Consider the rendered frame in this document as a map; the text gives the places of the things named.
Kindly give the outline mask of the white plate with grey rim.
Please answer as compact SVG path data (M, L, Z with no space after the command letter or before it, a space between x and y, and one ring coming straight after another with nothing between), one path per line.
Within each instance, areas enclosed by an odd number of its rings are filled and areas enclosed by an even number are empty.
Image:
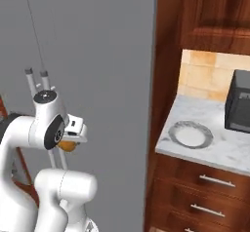
M212 132L202 124L193 121L178 121L168 131L171 140L189 149L208 147L214 137Z

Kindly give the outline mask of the black microwave oven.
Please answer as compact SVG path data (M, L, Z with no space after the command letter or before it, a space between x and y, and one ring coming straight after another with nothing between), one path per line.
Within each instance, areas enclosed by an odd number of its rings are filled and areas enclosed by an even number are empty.
M250 71L233 71L225 103L225 128L250 134Z

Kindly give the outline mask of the brown wooden cupboard door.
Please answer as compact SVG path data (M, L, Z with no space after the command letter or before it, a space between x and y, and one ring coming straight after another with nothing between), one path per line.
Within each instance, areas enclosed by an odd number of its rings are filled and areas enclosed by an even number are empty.
M250 56L250 0L182 0L183 49Z

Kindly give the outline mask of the brown potato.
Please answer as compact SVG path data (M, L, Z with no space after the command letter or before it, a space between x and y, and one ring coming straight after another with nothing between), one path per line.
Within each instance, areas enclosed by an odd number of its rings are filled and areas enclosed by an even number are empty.
M60 148L64 152L72 152L77 146L75 141L66 141L62 140L58 144L58 148Z

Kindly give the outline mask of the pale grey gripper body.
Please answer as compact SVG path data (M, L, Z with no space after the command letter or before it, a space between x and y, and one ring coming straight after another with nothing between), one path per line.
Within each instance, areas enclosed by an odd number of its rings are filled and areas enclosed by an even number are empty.
M66 141L87 142L87 126L81 128L66 128L62 137Z

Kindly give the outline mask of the grey fridge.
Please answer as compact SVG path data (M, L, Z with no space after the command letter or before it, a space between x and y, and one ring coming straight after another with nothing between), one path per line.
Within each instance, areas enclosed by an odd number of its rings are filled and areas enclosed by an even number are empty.
M87 126L72 152L54 148L56 169L93 175L85 204L100 232L143 232L156 0L0 0L0 97L9 113L36 109L47 70L65 111ZM34 201L47 150L14 150L12 181Z

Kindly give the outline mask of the brown wooden drawer front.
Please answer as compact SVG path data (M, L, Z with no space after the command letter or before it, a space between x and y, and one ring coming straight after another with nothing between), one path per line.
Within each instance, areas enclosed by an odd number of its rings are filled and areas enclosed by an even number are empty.
M201 174L231 181L236 187L228 187L200 179ZM155 176L160 179L171 178L178 180L186 186L218 192L250 204L250 176L234 174L161 154L157 156Z
M226 226L250 223L250 205L222 194L184 186L174 180L157 178L154 181L151 204L152 209L174 211L192 218L218 222ZM191 204L222 212L226 217L198 211L191 208Z
M174 211L156 209L152 210L151 224L153 227L166 232L185 232L185 228L195 232L250 232L250 223L226 226L218 222L192 218Z

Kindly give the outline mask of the tall brown wooden side panel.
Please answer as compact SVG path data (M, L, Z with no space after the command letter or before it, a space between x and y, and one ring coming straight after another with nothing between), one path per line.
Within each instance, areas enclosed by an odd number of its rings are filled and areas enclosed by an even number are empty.
M181 49L177 43L181 0L156 0L156 30L150 97L150 123L146 162L145 221L143 232L150 229L150 206L154 170L155 145L176 94Z

